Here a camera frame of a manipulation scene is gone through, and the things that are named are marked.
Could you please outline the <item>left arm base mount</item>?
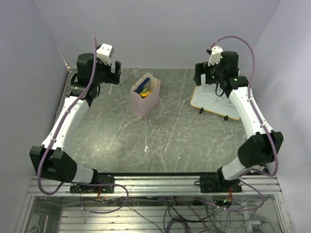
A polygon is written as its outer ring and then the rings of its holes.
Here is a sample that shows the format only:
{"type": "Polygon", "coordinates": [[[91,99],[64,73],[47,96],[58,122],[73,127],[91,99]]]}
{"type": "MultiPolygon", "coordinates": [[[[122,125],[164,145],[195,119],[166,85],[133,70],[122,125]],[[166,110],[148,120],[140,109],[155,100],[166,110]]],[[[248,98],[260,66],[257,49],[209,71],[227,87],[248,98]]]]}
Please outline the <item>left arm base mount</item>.
{"type": "Polygon", "coordinates": [[[97,177],[92,180],[91,183],[85,184],[73,184],[69,192],[71,194],[95,194],[95,193],[103,193],[103,194],[112,194],[114,191],[115,179],[112,174],[108,173],[98,173],[97,177]]]}

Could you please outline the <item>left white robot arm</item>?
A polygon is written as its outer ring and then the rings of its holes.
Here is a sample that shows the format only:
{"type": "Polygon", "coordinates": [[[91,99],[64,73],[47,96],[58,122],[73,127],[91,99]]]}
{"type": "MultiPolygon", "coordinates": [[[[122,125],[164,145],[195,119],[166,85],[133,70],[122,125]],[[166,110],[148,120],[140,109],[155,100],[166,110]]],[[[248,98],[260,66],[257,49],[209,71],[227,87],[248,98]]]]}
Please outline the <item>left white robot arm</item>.
{"type": "Polygon", "coordinates": [[[82,183],[89,193],[99,188],[97,171],[77,165],[69,155],[70,147],[82,118],[100,93],[100,85],[118,85],[121,76],[119,61],[115,62],[115,71],[112,71],[112,66],[104,63],[103,56],[97,56],[97,63],[93,63],[93,58],[92,53],[78,56],[77,70],[70,78],[64,106],[53,129],[41,146],[33,146],[30,150],[38,176],[65,183],[82,183]]]}

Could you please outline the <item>yellow M&M's packet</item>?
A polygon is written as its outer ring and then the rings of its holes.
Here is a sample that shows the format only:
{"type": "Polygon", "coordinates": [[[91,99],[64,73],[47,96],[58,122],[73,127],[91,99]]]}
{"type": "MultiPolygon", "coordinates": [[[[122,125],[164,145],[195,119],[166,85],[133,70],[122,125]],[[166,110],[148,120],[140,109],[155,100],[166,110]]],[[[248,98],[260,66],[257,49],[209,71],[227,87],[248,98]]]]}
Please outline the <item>yellow M&M's packet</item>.
{"type": "Polygon", "coordinates": [[[145,98],[145,97],[149,96],[151,93],[153,93],[153,90],[143,89],[141,92],[139,92],[139,96],[141,98],[145,98]]]}

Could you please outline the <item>blue Burts chips bag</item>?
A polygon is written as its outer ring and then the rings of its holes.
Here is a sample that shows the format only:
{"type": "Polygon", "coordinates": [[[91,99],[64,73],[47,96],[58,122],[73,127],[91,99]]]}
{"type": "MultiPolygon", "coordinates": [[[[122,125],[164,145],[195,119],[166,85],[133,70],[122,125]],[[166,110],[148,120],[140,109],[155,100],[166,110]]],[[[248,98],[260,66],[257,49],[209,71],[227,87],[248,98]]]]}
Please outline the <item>blue Burts chips bag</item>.
{"type": "Polygon", "coordinates": [[[144,90],[145,86],[149,83],[149,80],[150,78],[145,78],[143,82],[139,84],[138,87],[134,90],[134,92],[138,94],[141,93],[144,90]]]}

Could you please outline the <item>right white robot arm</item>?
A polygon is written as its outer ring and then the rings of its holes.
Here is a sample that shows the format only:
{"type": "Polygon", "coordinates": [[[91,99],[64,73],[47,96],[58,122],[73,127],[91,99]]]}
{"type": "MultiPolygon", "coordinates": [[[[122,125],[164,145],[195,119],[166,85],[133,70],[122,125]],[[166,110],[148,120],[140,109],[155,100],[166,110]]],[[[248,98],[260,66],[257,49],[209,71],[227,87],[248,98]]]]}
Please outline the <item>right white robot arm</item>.
{"type": "Polygon", "coordinates": [[[267,123],[249,88],[248,79],[239,74],[238,54],[224,51],[219,46],[207,52],[209,60],[195,66],[196,87],[190,104],[201,112],[241,120],[247,135],[247,140],[238,148],[237,158],[221,168],[222,176],[214,180],[215,188],[225,192],[231,187],[231,180],[274,162],[284,137],[267,123]]]}

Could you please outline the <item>white paper bag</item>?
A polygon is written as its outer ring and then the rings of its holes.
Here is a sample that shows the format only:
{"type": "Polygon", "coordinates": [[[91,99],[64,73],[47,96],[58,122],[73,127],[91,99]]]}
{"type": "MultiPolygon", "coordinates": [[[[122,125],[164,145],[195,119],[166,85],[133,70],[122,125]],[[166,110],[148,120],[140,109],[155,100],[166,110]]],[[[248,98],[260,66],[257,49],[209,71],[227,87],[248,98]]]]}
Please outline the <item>white paper bag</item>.
{"type": "Polygon", "coordinates": [[[138,67],[130,70],[129,78],[133,82],[130,89],[131,110],[139,118],[144,118],[159,101],[161,81],[151,73],[143,74],[138,67]]]}

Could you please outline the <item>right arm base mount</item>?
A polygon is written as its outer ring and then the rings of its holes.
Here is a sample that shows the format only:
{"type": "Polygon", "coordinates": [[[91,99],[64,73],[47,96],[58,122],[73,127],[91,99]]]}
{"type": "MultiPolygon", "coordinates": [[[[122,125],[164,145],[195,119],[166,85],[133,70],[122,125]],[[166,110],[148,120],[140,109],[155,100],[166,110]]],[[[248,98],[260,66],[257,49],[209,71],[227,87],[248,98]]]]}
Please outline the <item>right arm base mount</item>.
{"type": "Polygon", "coordinates": [[[225,180],[222,168],[219,168],[216,172],[208,172],[200,175],[198,181],[195,182],[196,186],[200,186],[201,193],[233,193],[242,192],[242,188],[239,185],[240,181],[235,180],[225,180]]]}

